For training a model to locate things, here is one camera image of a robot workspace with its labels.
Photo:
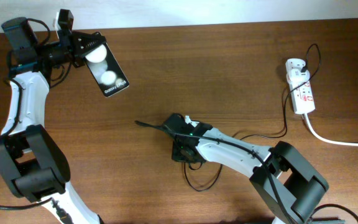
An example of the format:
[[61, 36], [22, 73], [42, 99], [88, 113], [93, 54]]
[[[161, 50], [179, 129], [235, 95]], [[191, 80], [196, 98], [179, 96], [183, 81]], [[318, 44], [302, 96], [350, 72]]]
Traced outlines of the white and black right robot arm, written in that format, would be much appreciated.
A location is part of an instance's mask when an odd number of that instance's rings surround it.
[[313, 222], [329, 184], [291, 144], [251, 144], [177, 113], [163, 122], [162, 129], [173, 138], [174, 161], [226, 166], [249, 178], [275, 223]]

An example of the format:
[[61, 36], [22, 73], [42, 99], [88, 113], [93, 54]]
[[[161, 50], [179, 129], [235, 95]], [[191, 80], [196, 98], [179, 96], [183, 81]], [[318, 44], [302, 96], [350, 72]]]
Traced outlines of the black Samsung Galaxy flip phone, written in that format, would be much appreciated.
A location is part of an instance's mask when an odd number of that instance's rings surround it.
[[129, 87], [129, 81], [107, 43], [86, 55], [85, 63], [106, 98]]

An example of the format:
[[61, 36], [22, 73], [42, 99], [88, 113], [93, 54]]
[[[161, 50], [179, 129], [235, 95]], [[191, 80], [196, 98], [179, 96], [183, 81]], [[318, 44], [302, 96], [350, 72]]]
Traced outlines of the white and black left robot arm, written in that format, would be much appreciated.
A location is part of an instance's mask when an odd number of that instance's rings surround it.
[[38, 41], [31, 19], [17, 17], [2, 24], [12, 49], [7, 53], [11, 87], [9, 115], [0, 134], [0, 175], [12, 194], [30, 203], [0, 205], [0, 210], [42, 206], [60, 223], [102, 223], [74, 190], [64, 153], [44, 128], [46, 97], [53, 87], [52, 70], [68, 63], [81, 67], [94, 47], [82, 46], [72, 30], [73, 16], [62, 10], [57, 19], [59, 40]]

